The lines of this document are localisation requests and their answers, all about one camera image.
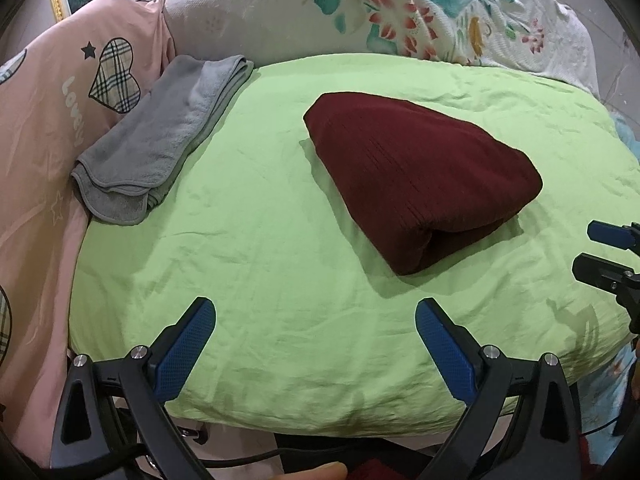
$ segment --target dark red blanket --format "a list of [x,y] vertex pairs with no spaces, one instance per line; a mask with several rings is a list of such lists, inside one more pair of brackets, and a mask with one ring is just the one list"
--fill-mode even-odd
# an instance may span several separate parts
[[351,217],[397,274],[484,238],[542,189],[524,153],[408,101],[324,94],[304,120]]

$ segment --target black star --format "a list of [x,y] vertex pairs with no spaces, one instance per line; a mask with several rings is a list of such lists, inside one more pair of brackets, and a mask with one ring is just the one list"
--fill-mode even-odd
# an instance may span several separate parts
[[91,41],[89,41],[86,46],[82,47],[80,50],[84,52],[85,59],[89,59],[90,57],[95,59],[95,47],[91,44]]

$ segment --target blue rubber pad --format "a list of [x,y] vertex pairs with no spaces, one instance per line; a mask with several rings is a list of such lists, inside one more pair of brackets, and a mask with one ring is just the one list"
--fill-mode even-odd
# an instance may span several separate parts
[[470,405],[478,394],[474,368],[424,300],[415,309],[415,326],[451,395]]
[[623,250],[631,249],[636,244],[636,239],[628,229],[595,220],[587,227],[587,235],[589,240]]
[[158,402],[174,400],[180,394],[215,325],[213,303],[205,300],[156,368],[154,394]]

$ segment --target pink blanket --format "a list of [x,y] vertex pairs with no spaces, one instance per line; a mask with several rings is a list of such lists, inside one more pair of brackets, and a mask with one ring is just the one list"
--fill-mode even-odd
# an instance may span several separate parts
[[174,57],[163,3],[94,0],[0,67],[0,285],[12,309],[0,403],[5,432],[41,465],[66,376],[71,284],[88,224],[69,173]]

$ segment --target gray towel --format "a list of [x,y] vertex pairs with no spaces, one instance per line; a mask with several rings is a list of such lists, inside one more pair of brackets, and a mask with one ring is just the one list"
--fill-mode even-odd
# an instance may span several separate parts
[[71,176],[89,210],[112,224],[142,222],[253,69],[242,56],[177,56],[138,106],[78,157]]

